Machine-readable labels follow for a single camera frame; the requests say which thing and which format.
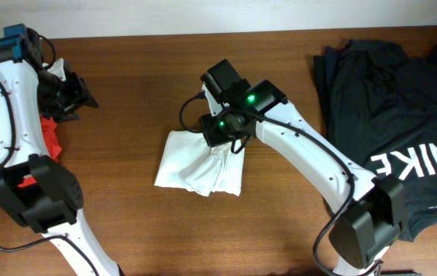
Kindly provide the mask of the white printed t-shirt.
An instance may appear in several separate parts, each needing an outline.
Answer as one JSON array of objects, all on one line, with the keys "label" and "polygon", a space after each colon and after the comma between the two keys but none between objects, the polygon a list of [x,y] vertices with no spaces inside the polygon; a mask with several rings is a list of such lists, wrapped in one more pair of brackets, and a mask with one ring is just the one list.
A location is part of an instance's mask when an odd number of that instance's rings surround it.
[{"label": "white printed t-shirt", "polygon": [[210,147],[203,135],[169,133],[156,174],[155,186],[185,189],[208,197],[213,192],[239,196],[245,152],[232,152],[232,143]]}]

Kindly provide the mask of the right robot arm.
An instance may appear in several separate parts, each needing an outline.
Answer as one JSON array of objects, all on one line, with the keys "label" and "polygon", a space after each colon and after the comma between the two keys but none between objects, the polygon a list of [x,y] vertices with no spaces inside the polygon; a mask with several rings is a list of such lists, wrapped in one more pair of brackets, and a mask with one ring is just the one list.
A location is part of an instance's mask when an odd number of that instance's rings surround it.
[{"label": "right robot arm", "polygon": [[280,153],[323,196],[332,211],[313,246],[324,236],[339,255],[328,275],[379,275],[382,257],[406,229],[404,186],[392,174],[378,177],[346,157],[300,115],[272,82],[256,85],[224,59],[201,77],[210,112],[201,116],[208,146],[232,143],[240,153],[256,138]]}]

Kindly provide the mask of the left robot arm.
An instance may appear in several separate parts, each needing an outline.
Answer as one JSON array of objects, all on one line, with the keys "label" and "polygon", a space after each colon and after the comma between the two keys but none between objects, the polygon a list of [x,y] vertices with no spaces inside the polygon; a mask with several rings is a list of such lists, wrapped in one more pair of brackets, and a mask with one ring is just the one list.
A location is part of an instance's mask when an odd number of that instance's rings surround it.
[{"label": "left robot arm", "polygon": [[43,137],[42,119],[76,120],[78,108],[98,106],[63,59],[43,58],[45,40],[24,24],[0,38],[0,207],[42,236],[12,251],[51,242],[78,275],[121,275],[87,223],[80,183]]}]

